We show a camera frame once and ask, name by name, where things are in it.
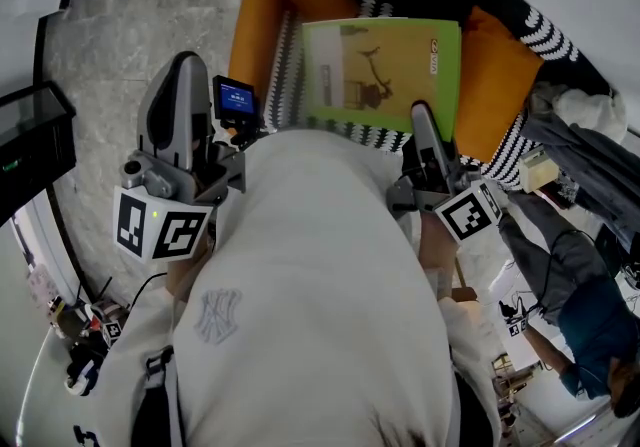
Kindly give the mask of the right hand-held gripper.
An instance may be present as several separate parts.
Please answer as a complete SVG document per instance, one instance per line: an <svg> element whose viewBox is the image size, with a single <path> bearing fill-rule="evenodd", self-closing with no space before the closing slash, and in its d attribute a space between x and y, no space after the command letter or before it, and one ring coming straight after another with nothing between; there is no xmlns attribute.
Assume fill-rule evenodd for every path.
<svg viewBox="0 0 640 447"><path fill-rule="evenodd" d="M408 212L434 213L457 243L497 226L502 211L485 181L473 181L451 194L458 171L457 150L454 142L441 139L426 102L412 104L411 122L413 137L402 147L403 177L386 194L390 213L397 220Z"/></svg>

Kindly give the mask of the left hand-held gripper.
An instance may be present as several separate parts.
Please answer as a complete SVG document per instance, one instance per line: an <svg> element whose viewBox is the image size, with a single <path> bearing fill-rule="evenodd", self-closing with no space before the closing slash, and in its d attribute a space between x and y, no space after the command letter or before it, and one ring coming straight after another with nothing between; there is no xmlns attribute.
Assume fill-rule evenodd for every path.
<svg viewBox="0 0 640 447"><path fill-rule="evenodd" d="M211 134L210 107L207 68L194 52L166 63L143 97L141 151L120 167L113 202L113 241L141 263L193 256L229 190L246 191L245 154L232 147L220 147L201 174L187 171Z"/></svg>

